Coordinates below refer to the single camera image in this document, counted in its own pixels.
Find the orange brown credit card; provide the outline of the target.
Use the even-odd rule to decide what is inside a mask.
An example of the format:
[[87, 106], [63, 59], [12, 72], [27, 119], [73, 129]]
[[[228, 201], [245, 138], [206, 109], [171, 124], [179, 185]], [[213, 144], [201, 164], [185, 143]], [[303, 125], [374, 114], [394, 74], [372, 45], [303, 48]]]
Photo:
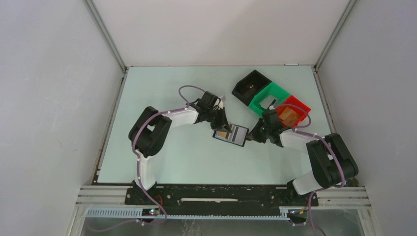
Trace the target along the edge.
[[230, 133], [229, 132], [225, 132], [225, 131], [218, 131], [218, 132], [216, 132], [216, 136], [218, 137], [218, 138], [221, 138], [221, 139], [228, 139], [228, 137], [229, 137], [229, 135], [230, 135]]

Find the black card holder wallet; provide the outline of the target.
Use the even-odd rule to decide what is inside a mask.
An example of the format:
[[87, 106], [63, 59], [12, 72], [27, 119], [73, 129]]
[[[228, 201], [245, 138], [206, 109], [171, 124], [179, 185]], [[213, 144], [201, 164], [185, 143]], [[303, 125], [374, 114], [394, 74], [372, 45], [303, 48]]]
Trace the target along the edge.
[[215, 131], [213, 138], [239, 147], [244, 147], [249, 129], [240, 125], [230, 125], [231, 132]]

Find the blue grey credit card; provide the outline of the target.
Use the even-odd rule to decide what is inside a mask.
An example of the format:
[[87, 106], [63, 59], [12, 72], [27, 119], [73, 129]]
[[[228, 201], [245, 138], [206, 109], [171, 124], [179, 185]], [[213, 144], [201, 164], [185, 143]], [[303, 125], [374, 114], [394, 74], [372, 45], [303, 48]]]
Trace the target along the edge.
[[246, 142], [246, 134], [249, 132], [249, 129], [240, 125], [231, 125], [232, 132], [230, 133], [230, 142], [232, 144], [243, 147]]

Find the white card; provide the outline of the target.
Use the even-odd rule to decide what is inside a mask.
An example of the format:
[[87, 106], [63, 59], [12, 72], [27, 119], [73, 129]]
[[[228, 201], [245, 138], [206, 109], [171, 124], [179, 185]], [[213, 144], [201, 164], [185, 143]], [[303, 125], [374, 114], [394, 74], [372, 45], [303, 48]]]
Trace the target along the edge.
[[263, 109], [263, 110], [269, 110], [268, 109], [268, 107], [270, 106], [270, 105], [274, 105], [274, 106], [277, 106], [277, 104], [279, 103], [279, 99], [278, 98], [276, 98], [276, 97], [274, 97], [274, 96], [268, 96], [268, 97], [266, 97], [265, 99], [263, 99], [261, 102], [260, 102], [260, 107]]

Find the black plastic bin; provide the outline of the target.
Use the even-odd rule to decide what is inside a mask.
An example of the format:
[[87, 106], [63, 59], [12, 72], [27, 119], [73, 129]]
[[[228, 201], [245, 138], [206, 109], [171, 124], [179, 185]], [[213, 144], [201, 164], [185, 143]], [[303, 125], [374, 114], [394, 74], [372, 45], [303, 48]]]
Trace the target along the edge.
[[271, 82], [272, 81], [269, 78], [258, 70], [253, 70], [236, 83], [232, 90], [232, 95], [244, 105], [249, 106], [253, 98]]

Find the red plastic bin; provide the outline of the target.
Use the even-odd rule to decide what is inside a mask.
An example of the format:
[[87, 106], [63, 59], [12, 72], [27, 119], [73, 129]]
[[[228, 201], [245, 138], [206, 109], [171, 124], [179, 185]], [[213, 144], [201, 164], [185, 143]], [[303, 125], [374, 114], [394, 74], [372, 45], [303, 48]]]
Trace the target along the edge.
[[284, 126], [294, 127], [307, 117], [311, 109], [296, 97], [290, 95], [282, 104], [278, 105], [276, 111]]

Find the green plastic bin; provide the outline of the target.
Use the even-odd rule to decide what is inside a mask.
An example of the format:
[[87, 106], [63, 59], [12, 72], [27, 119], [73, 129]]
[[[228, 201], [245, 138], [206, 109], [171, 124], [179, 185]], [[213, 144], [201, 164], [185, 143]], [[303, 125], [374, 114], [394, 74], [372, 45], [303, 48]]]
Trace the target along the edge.
[[265, 110], [268, 110], [270, 106], [277, 106], [282, 104], [287, 98], [290, 97], [290, 93], [280, 87], [278, 84], [271, 82], [259, 93], [257, 93], [252, 101], [249, 103], [249, 109], [251, 109], [258, 116], [262, 116]]

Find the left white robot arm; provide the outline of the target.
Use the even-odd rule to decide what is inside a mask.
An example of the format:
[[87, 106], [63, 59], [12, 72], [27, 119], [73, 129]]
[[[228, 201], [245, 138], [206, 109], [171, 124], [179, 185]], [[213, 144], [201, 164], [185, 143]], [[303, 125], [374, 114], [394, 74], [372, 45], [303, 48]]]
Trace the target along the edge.
[[155, 200], [155, 191], [151, 188], [157, 183], [155, 156], [162, 150], [171, 129], [208, 122], [213, 131], [231, 132], [224, 101], [225, 97], [206, 91], [201, 98], [186, 103], [184, 108], [159, 111], [148, 106], [144, 109], [128, 134], [132, 151], [137, 156], [135, 183], [140, 188], [136, 198], [142, 204], [149, 205]]

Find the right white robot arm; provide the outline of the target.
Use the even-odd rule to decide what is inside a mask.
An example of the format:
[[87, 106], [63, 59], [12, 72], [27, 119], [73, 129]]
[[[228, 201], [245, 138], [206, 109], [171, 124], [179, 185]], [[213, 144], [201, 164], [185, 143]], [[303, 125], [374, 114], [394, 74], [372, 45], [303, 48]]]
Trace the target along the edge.
[[300, 205], [306, 194], [330, 187], [343, 187], [358, 175], [358, 166], [342, 137], [337, 133], [325, 136], [285, 126], [275, 110], [262, 113], [246, 140], [270, 141], [281, 148], [292, 148], [308, 155], [311, 171], [287, 183], [286, 199]]

